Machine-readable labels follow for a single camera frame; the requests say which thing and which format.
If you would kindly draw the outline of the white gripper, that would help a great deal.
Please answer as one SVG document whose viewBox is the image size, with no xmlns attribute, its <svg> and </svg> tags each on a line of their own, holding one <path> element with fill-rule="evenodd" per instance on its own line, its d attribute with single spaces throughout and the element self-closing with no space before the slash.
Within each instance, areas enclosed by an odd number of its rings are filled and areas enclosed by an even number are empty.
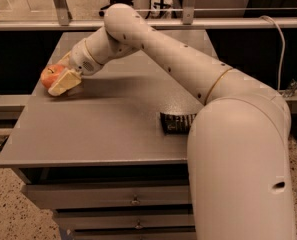
<svg viewBox="0 0 297 240">
<path fill-rule="evenodd" d="M 64 68 L 57 79 L 51 84 L 48 93 L 51 96 L 60 96 L 81 83 L 81 74 L 91 76 L 100 71 L 103 66 L 92 58 L 86 46 L 86 39 L 78 42 L 72 50 L 67 52 L 58 64 L 70 66 L 74 69 Z"/>
</svg>

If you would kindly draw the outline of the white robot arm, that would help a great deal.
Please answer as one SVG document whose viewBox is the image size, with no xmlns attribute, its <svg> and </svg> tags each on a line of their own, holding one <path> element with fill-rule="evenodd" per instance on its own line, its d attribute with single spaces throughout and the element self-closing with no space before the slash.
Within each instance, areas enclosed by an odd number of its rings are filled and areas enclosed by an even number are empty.
<svg viewBox="0 0 297 240">
<path fill-rule="evenodd" d="M 137 50 L 203 105 L 187 161 L 198 240 L 296 240 L 288 136 L 290 109 L 273 88 L 149 26 L 116 4 L 104 25 L 41 73 L 59 96 L 112 59 Z"/>
</svg>

